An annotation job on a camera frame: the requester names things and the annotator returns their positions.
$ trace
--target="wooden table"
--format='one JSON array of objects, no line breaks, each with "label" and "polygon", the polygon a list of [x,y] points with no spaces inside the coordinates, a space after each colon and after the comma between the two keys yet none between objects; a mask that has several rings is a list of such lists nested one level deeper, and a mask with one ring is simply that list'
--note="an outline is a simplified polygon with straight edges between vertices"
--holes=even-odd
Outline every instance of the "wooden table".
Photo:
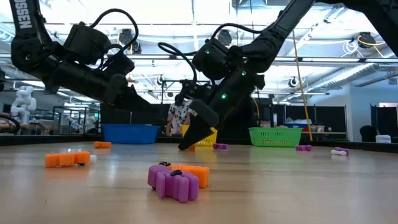
[{"label": "wooden table", "polygon": [[[98,163],[44,169],[44,154],[89,150]],[[210,186],[186,204],[147,185],[160,161],[210,167]],[[174,144],[93,143],[0,147],[0,217],[8,223],[396,224],[398,155],[330,148],[230,146],[179,151]]]}]

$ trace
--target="plastic basket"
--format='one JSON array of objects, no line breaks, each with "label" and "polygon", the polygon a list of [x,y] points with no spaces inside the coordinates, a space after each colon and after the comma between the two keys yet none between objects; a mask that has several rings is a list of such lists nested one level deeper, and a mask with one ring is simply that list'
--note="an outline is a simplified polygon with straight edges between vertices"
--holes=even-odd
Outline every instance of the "plastic basket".
[{"label": "plastic basket", "polygon": [[103,124],[105,141],[120,144],[153,144],[158,126],[144,124]]},{"label": "plastic basket", "polygon": [[295,147],[302,128],[249,128],[251,144],[260,147]]},{"label": "plastic basket", "polygon": [[[189,125],[183,125],[182,126],[182,137],[184,137],[185,133],[188,130]],[[212,134],[211,136],[208,136],[207,138],[205,138],[202,141],[197,142],[195,145],[196,146],[213,146],[214,143],[216,143],[217,141],[217,130],[212,128],[211,129],[214,134]]]}]

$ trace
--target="person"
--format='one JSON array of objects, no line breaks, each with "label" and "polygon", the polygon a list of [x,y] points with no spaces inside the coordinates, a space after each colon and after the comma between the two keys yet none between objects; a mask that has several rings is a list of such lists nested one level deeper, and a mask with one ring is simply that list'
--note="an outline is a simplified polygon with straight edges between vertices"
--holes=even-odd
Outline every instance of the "person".
[{"label": "person", "polygon": [[169,115],[167,117],[166,136],[172,134],[182,134],[182,125],[190,124],[189,114],[192,110],[189,108],[191,100],[184,100],[181,94],[177,94],[174,103],[170,105]]}]

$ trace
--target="ceiling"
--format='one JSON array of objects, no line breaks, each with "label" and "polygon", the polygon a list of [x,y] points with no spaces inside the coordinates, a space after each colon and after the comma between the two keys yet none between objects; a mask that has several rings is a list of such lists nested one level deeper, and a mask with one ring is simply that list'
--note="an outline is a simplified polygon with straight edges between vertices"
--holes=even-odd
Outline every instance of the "ceiling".
[{"label": "ceiling", "polygon": [[[287,1],[281,0],[147,0],[147,1],[98,1],[94,0],[39,0],[42,14],[47,20],[46,28],[54,41],[64,43],[72,25],[84,21],[93,22],[103,11],[109,8],[120,8],[132,15],[139,25],[139,42],[142,55],[133,55],[136,68],[129,76],[138,81],[134,86],[137,91],[149,101],[156,103],[161,99],[160,85],[157,78],[162,75],[166,80],[181,80],[192,78],[190,67],[180,58],[166,60],[162,57],[165,52],[157,47],[158,42],[168,42],[179,48],[182,52],[198,50],[205,40],[210,38],[213,31],[222,23],[235,22],[261,30],[275,21],[280,10]],[[8,4],[0,8],[0,67],[11,79],[25,79],[30,81],[9,82],[9,88],[18,85],[35,85],[42,88],[41,82],[32,82],[34,77],[20,72],[12,65],[10,54],[10,41],[14,35],[14,23]],[[122,14],[112,13],[103,18],[96,29],[109,36],[116,43],[121,29],[133,29],[128,18]],[[360,32],[370,32],[375,40],[380,43],[378,49],[382,54],[395,57],[388,46],[378,35],[366,17],[356,11],[349,10],[342,5],[316,4],[295,28],[299,57],[381,57],[376,49],[361,49],[348,45],[352,37],[357,37]],[[248,32],[230,28],[229,33],[233,38],[232,44],[243,45],[250,43],[255,36]],[[288,80],[297,76],[297,67],[294,63],[293,37],[285,41],[280,50],[279,57],[290,57],[288,61],[279,61],[265,73],[266,87],[261,96],[266,97],[268,92],[298,92],[298,89],[289,88]],[[378,67],[386,72],[395,64],[388,63],[387,67]],[[307,62],[300,66],[300,74],[306,87],[312,86],[325,77],[335,74],[342,68],[356,67],[358,63],[344,60],[330,62]],[[199,73],[200,80],[206,77]],[[173,83],[167,91],[178,93],[181,86]],[[317,92],[326,92],[329,88],[318,86]],[[62,90],[61,98],[71,96],[78,100],[80,96],[68,90]],[[289,98],[280,95],[278,101],[289,101]],[[80,101],[90,99],[80,96]]]}]

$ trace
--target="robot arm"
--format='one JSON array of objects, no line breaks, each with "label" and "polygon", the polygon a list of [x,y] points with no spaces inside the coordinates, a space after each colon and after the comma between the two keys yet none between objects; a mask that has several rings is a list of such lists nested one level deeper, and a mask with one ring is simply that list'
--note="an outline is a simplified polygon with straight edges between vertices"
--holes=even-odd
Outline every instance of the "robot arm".
[{"label": "robot arm", "polygon": [[[155,108],[127,85],[126,75],[134,69],[134,62],[123,54],[124,47],[111,44],[105,34],[93,28],[101,17],[116,11],[132,20],[137,36],[136,23],[128,13],[110,9],[91,26],[82,22],[73,25],[65,44],[60,45],[45,29],[39,0],[10,0],[10,4],[16,27],[11,60],[18,69],[42,80],[51,93],[63,86],[117,108],[154,113],[157,118]],[[120,51],[103,63],[104,55],[112,48]],[[98,60],[98,68],[87,66]]]},{"label": "robot arm", "polygon": [[[205,99],[195,100],[191,108],[198,116],[191,119],[191,125],[181,144],[184,150],[212,134],[211,127],[220,129],[222,122],[234,107],[251,94],[255,86],[265,86],[264,76],[276,58],[287,36],[307,13],[314,0],[292,0],[281,11],[277,20],[264,29],[250,44],[227,49],[217,39],[207,40],[196,53],[192,64],[210,80],[223,81],[208,89]],[[347,7],[363,12],[382,35],[389,47],[398,54],[398,1],[397,0],[322,0],[329,4],[343,2]]]}]

